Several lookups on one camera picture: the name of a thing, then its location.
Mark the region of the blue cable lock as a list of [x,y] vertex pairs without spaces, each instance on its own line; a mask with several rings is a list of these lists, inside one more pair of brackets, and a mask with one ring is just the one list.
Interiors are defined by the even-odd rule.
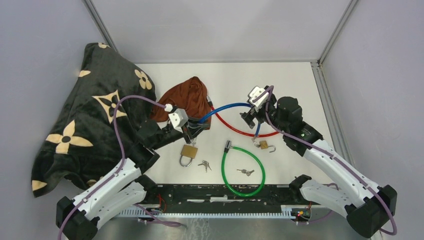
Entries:
[[237,102],[237,103],[230,103],[230,104],[227,104],[227,105],[218,107],[218,108],[213,108],[212,105],[210,107],[211,107],[212,111],[210,111],[209,113],[207,113],[205,116],[203,116],[201,118],[201,121],[202,122],[207,121],[211,116],[215,115],[218,112],[221,112],[223,110],[226,110],[226,109],[235,108],[235,107],[248,107],[248,108],[251,108],[252,106],[249,103]]

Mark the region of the large brass padlock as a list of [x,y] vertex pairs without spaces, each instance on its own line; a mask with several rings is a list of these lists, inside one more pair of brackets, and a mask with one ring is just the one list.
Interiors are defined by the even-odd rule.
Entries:
[[[180,152],[180,158],[179,158],[180,166],[182,166],[184,168],[189,167],[192,164],[193,159],[196,157],[197,152],[198,152],[197,147],[195,147],[194,145],[185,144],[182,147],[181,152]],[[189,161],[187,163],[184,163],[183,158],[188,158]]]

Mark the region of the small brass padlock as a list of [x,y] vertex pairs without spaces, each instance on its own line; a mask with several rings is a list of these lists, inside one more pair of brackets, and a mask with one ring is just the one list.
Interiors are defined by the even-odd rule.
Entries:
[[269,145],[266,140],[262,140],[259,142],[254,141],[253,144],[255,147],[260,148],[261,150],[269,149],[270,153],[273,153],[276,151],[276,147],[274,145]]

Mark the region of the red cable lock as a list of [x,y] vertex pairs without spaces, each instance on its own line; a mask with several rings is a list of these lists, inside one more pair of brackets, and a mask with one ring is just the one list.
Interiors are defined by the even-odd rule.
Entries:
[[274,131],[274,132],[271,132],[271,133],[266,133],[266,134],[260,134],[259,132],[260,132],[260,126],[258,125],[257,126],[257,128],[256,128],[256,132],[255,132],[255,134],[252,134],[252,133],[248,133],[248,132],[245,132],[245,131],[242,131],[242,130],[239,130],[239,129],[237,129],[237,128],[235,128],[235,127],[233,127],[232,125],[230,125],[229,123],[227,123],[218,113],[216,113],[215,114],[216,115],[216,117],[227,127],[227,128],[229,128],[230,130],[232,130],[232,131],[234,131],[234,132],[236,132],[236,133],[238,133],[238,134],[241,134],[241,135],[244,135],[244,136],[247,136],[247,137],[252,137],[252,138],[265,138],[265,137],[272,137],[272,136],[275,136],[275,135],[277,135],[278,134],[278,132],[277,131]]

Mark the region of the key bunch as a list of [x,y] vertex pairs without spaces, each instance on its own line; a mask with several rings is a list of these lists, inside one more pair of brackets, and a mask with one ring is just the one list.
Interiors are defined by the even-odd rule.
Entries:
[[237,169],[238,172],[245,174],[246,176],[250,176],[252,173],[255,172],[255,170],[246,170],[246,169]]
[[201,163],[198,164],[198,166],[203,166],[206,173],[209,170],[212,170],[211,167],[210,167],[210,163],[208,161],[206,161],[206,160],[203,160]]

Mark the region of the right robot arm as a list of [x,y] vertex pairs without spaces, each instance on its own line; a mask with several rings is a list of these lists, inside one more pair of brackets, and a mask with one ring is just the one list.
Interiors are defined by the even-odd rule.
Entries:
[[343,216],[362,237],[376,232],[395,236],[394,220],[397,192],[390,185],[379,186],[344,160],[315,128],[303,120],[302,108],[296,98],[275,99],[271,93],[249,98],[249,112],[241,116],[250,128],[253,119],[267,123],[283,135],[286,145],[301,157],[321,169],[339,189],[321,186],[311,177],[302,175],[289,189],[289,199],[295,204],[308,200]]

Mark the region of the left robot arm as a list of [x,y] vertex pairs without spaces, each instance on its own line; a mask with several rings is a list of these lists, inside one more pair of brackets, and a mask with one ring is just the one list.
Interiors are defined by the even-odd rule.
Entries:
[[160,128],[152,119],[145,120],[136,133],[135,149],[140,156],[121,160],[99,182],[70,199],[63,197],[56,205],[58,239],[91,240],[111,218],[131,205],[150,204],[157,198],[157,183],[145,175],[160,155],[156,150],[179,139],[191,144],[210,123],[190,118],[182,128],[171,123]]

